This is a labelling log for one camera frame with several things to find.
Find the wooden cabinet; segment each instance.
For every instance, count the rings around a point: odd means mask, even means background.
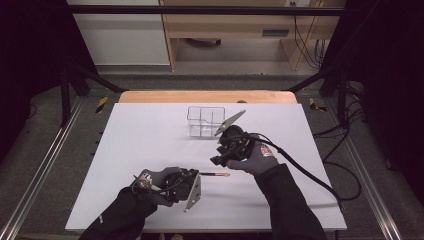
[[[165,6],[259,6],[284,7],[289,0],[160,0]],[[345,0],[309,0],[307,7],[342,7]],[[295,43],[295,22],[293,16],[252,16],[252,15],[163,15],[168,53],[172,69],[181,38],[278,38],[292,70],[297,70],[302,53]],[[305,41],[310,39],[331,39],[338,17],[296,17],[299,34]]]

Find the person's left hand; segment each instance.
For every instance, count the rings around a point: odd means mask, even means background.
[[[154,191],[158,191],[160,189],[158,189],[157,186],[160,186],[164,178],[166,178],[170,174],[179,172],[181,172],[181,169],[179,167],[167,167],[161,172],[153,172],[148,169],[144,169],[140,173],[138,179],[140,181],[140,184],[144,184],[144,188],[150,188]],[[154,205],[164,205],[167,207],[171,207],[174,204],[174,202],[166,200],[164,196],[160,193],[147,194],[147,196],[149,198],[149,201]]]

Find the yellow and black tape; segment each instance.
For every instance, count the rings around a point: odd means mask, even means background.
[[[327,108],[326,107],[318,107],[315,104],[315,100],[313,98],[309,98],[309,108],[312,110],[318,110],[321,112],[327,112]]]
[[[102,97],[102,99],[100,99],[99,105],[96,108],[96,113],[101,113],[103,108],[106,105],[106,101],[107,101],[107,97]]]

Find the wooden desk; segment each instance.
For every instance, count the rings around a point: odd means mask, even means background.
[[[164,6],[289,6],[288,0],[160,0],[159,2]],[[343,7],[345,2],[346,0],[309,0],[309,4],[299,5],[299,7]],[[175,70],[178,44],[181,38],[281,39],[284,53],[292,70],[299,68],[304,57],[295,42],[293,16],[162,15],[162,19],[173,70]],[[339,17],[298,16],[296,19],[298,31],[307,43],[311,39],[330,40]],[[288,35],[269,36],[264,34],[264,30],[288,31]],[[297,42],[302,51],[306,52],[299,35]]]
[[[240,99],[251,104],[235,104]],[[83,231],[116,198],[119,189],[133,180],[132,175],[143,169],[179,166],[206,172],[227,171],[209,161],[217,155],[216,139],[190,137],[186,117],[191,106],[224,107],[229,116],[245,109],[238,124],[281,144],[306,170],[330,184],[303,108],[292,93],[129,91],[122,94],[111,113],[65,229]],[[279,162],[286,162],[282,156],[276,157]],[[334,197],[288,166],[324,230],[346,229]],[[144,231],[271,230],[269,205],[253,178],[242,171],[231,171],[230,178],[202,178],[202,199],[188,213],[183,213],[183,205],[180,202],[172,208],[160,207],[146,220]]]

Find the black sleeve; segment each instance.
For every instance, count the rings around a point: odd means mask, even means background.
[[[134,240],[140,236],[144,220],[157,210],[145,195],[123,188],[112,204],[83,232],[80,240]]]
[[[255,177],[271,215],[273,239],[327,239],[286,164]]]

